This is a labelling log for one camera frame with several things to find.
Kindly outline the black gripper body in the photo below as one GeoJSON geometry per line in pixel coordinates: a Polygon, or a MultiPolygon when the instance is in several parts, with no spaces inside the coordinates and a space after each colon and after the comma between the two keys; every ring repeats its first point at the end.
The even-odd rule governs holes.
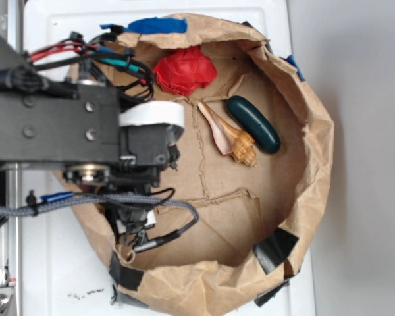
{"type": "Polygon", "coordinates": [[[124,126],[120,132],[120,161],[116,165],[78,165],[63,172],[68,183],[86,186],[85,196],[95,198],[105,210],[116,236],[127,244],[149,244],[150,217],[158,205],[149,201],[159,187],[160,174],[176,168],[176,146],[181,127],[173,124],[124,126]]]}

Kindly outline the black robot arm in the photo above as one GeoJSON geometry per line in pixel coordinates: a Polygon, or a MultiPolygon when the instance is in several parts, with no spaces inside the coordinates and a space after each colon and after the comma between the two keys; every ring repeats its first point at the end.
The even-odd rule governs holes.
{"type": "Polygon", "coordinates": [[[13,164],[57,169],[89,192],[0,206],[0,217],[36,216],[69,205],[101,203],[119,234],[142,252],[179,238],[185,228],[148,238],[149,216],[176,205],[161,197],[160,174],[175,168],[184,108],[153,99],[149,69],[131,51],[116,53],[78,33],[33,53],[16,52],[0,36],[0,171],[13,164]]]}

